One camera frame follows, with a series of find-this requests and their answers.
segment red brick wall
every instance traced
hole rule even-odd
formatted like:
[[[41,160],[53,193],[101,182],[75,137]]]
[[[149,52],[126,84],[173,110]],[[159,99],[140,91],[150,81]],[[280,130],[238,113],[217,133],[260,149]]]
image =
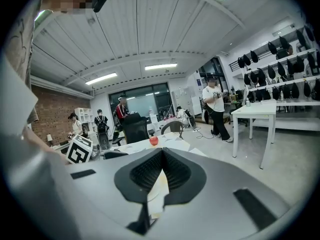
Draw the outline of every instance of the red brick wall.
[[[73,132],[68,116],[76,108],[90,108],[90,100],[33,85],[31,89],[38,98],[35,109],[39,120],[31,125],[34,133],[48,145],[48,134],[53,145],[68,140],[68,133]]]

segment fluorescent light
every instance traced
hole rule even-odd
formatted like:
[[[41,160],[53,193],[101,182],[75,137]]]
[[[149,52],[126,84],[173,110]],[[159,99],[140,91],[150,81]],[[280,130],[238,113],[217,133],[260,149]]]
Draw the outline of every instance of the fluorescent light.
[[[153,65],[153,66],[146,66],[145,70],[155,70],[155,69],[166,69],[166,68],[175,68],[178,64],[161,64],[161,65]]]
[[[40,12],[38,13],[38,16],[35,18],[35,20],[34,20],[34,21],[36,21],[36,20],[41,16],[41,14],[43,14],[44,12],[45,12],[45,10],[40,11]]]
[[[113,77],[116,77],[116,76],[117,76],[116,73],[107,74],[105,76],[99,77],[99,78],[91,80],[89,82],[86,82],[86,84],[89,86],[89,85],[92,85],[92,84],[94,84],[96,82],[99,82],[99,81],[102,81],[102,80],[105,80],[105,79],[108,79],[108,78],[113,78]]]

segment shoe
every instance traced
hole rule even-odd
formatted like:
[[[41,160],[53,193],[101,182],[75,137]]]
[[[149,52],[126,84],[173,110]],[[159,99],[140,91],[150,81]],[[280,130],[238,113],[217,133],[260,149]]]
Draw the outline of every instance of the shoe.
[[[234,141],[234,138],[232,138],[232,137],[230,137],[230,138],[228,138],[226,140],[223,140],[223,142],[233,142],[233,141]]]

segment bottle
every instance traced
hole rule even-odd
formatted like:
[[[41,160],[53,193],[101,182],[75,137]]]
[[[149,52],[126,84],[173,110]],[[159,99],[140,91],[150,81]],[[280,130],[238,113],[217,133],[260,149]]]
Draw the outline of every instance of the bottle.
[[[250,103],[250,100],[249,100],[248,97],[246,98],[245,105],[246,105],[247,107],[250,107],[250,106],[251,106],[251,103]]]

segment floor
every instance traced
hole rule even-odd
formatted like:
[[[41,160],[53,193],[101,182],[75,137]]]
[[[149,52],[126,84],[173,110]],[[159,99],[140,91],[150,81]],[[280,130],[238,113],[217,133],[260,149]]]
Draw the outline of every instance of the floor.
[[[210,158],[244,170],[277,192],[291,206],[306,197],[319,176],[319,132],[277,129],[275,142],[271,144],[270,164],[260,169],[267,143],[267,128],[254,127],[252,139],[249,139],[249,126],[239,124],[238,152],[237,157],[233,158],[233,143],[223,142],[221,138],[207,139],[212,137],[211,125],[197,123],[196,126],[201,127],[199,132],[185,129],[182,134],[185,141]],[[233,124],[226,123],[225,126],[233,136]]]

